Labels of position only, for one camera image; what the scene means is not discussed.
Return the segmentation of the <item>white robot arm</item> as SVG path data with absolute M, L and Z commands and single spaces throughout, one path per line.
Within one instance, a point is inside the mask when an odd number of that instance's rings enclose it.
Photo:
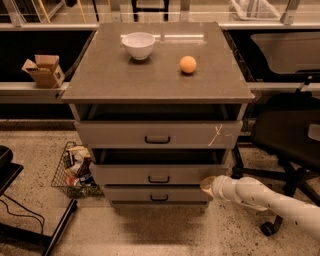
M 298 229 L 320 241 L 320 207 L 277 193 L 252 177 L 233 179 L 220 175 L 200 183 L 203 192 L 213 198 L 232 201 L 258 210 L 271 210 Z

